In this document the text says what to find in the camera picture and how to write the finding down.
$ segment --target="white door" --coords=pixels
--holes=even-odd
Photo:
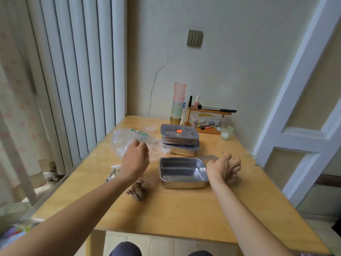
[[[313,101],[307,99],[303,109],[300,105],[301,102],[304,103],[300,97],[304,99],[309,91],[314,93],[310,86],[317,88],[318,95],[325,97],[326,91],[323,86],[327,83],[324,80],[318,81],[319,76],[316,74],[328,76],[339,71],[328,71],[331,67],[329,61],[335,59],[334,53],[331,52],[329,60],[325,56],[328,55],[330,45],[337,48],[341,43],[337,41],[338,34],[341,35],[341,25],[338,25],[340,14],[341,0],[320,0],[253,152],[262,167],[267,167],[269,158],[277,156],[279,150],[285,151],[282,165],[286,164],[287,159],[296,160],[295,170],[283,185],[283,193],[294,206],[301,202],[341,145],[340,96],[336,100],[328,100],[326,107],[330,107],[333,102],[334,104],[332,108],[322,112],[319,112],[320,107],[314,107],[314,102],[319,96]],[[337,89],[341,74],[339,77],[336,74],[334,79],[328,77],[325,79],[329,81],[330,86],[334,85]],[[304,116],[300,116],[302,112],[305,112],[302,115],[308,113],[310,116],[315,115],[319,121],[324,120],[321,127],[318,124],[314,127],[296,124],[299,121],[306,123]],[[299,154],[291,157],[290,153]],[[284,178],[285,174],[279,175],[279,181],[283,181]]]

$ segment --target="cloth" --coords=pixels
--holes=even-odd
[[[119,243],[109,256],[142,256],[140,248],[132,242]],[[213,256],[206,250],[193,252],[188,256]]]

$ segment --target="glass cup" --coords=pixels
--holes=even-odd
[[[224,140],[228,140],[230,136],[233,134],[233,127],[230,127],[228,125],[222,125],[221,131],[220,131],[220,137]]]

